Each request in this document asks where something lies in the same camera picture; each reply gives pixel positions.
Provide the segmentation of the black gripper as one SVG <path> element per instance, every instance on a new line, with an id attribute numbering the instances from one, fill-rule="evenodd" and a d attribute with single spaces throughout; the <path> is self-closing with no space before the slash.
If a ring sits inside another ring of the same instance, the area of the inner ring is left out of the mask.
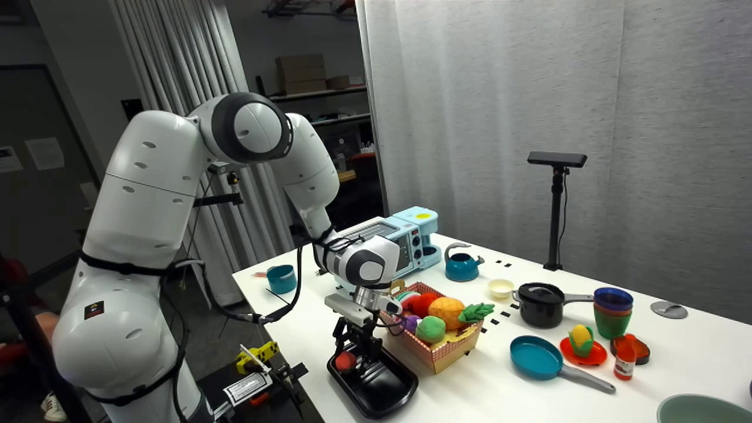
<path id="1" fill-rule="evenodd" d="M 350 373 L 355 368 L 354 346 L 361 346 L 361 360 L 371 365 L 383 341 L 375 337 L 378 312 L 385 305 L 382 293 L 330 293 L 324 303 L 338 312 L 338 323 L 334 330 L 336 353 L 331 355 L 331 366 L 338 373 Z"/>

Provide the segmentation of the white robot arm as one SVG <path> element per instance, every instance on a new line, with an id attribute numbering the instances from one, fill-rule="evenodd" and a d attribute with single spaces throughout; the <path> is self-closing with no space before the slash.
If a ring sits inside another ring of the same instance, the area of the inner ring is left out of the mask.
<path id="1" fill-rule="evenodd" d="M 200 423 L 206 395 L 163 312 L 163 285 L 199 225 L 207 171 L 268 165 L 314 239 L 315 260 L 350 285 L 395 278 L 399 247 L 355 243 L 330 218 L 334 159 L 308 117 L 255 91 L 194 112 L 144 111 L 117 140 L 86 230 L 53 337 L 59 373 L 96 400 L 110 423 Z"/>

